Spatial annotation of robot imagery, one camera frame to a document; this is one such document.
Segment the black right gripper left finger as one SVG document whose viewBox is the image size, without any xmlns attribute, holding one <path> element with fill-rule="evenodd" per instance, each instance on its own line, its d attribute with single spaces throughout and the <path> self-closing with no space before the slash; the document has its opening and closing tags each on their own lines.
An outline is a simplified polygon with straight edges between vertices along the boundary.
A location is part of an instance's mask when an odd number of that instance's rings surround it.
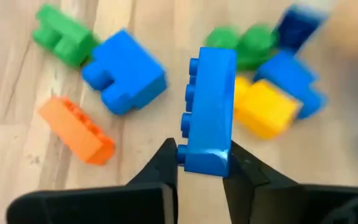
<svg viewBox="0 0 358 224">
<path fill-rule="evenodd" d="M 177 145 L 167 138 L 126 185 L 38 190 L 17 197 L 7 224 L 178 224 Z"/>
</svg>

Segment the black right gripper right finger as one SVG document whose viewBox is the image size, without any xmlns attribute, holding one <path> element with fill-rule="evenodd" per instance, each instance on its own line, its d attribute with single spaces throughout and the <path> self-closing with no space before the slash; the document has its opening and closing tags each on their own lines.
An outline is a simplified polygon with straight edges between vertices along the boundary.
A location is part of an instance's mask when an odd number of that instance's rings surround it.
<svg viewBox="0 0 358 224">
<path fill-rule="evenodd" d="M 358 187 L 300 184 L 235 142 L 223 186 L 232 224 L 358 224 Z"/>
</svg>

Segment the blue studded toy brick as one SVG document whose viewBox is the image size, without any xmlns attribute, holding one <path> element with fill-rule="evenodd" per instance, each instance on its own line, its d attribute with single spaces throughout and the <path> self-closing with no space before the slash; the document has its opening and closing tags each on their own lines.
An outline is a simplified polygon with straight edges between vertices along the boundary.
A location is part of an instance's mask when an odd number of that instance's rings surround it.
<svg viewBox="0 0 358 224">
<path fill-rule="evenodd" d="M 178 163 L 187 172 L 227 177 L 230 165 L 236 52 L 202 47 L 189 64 L 185 90 L 186 112 Z"/>
</svg>

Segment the green toy block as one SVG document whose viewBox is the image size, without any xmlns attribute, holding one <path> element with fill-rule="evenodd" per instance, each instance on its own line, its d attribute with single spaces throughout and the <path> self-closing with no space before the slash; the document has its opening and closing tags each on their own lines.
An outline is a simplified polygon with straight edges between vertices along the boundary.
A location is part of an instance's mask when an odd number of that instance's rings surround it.
<svg viewBox="0 0 358 224">
<path fill-rule="evenodd" d="M 51 4 L 43 4 L 35 18 L 39 26 L 33 40 L 69 66 L 82 66 L 99 44 L 90 29 Z"/>
<path fill-rule="evenodd" d="M 215 27 L 207 35 L 204 45 L 233 49 L 237 53 L 237 69 L 256 70 L 275 53 L 279 36 L 267 24 L 254 24 L 240 34 L 232 26 Z"/>
</svg>

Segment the orange studded toy brick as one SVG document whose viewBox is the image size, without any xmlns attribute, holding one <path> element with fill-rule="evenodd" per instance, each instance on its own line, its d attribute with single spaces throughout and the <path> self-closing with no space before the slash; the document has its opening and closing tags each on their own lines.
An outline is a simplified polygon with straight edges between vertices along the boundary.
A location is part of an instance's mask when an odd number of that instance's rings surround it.
<svg viewBox="0 0 358 224">
<path fill-rule="evenodd" d="M 114 141 L 68 98 L 51 97 L 40 107 L 39 114 L 83 162 L 101 166 L 114 155 Z"/>
</svg>

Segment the yellow toy block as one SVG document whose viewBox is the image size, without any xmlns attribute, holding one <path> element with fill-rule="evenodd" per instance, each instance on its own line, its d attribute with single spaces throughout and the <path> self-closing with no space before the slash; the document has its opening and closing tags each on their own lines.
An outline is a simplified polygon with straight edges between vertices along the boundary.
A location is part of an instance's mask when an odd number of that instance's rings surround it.
<svg viewBox="0 0 358 224">
<path fill-rule="evenodd" d="M 234 118 L 262 139 L 286 131 L 303 103 L 266 79 L 254 83 L 237 77 L 234 87 Z"/>
</svg>

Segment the small blue toy block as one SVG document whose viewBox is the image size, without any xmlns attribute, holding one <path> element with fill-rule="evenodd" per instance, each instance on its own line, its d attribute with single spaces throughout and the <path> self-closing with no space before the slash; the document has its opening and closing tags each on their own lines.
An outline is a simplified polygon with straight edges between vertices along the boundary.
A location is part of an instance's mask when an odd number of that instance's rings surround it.
<svg viewBox="0 0 358 224">
<path fill-rule="evenodd" d="M 278 46 L 296 53 L 327 17 L 326 12 L 311 6 L 292 4 L 275 26 Z"/>
</svg>

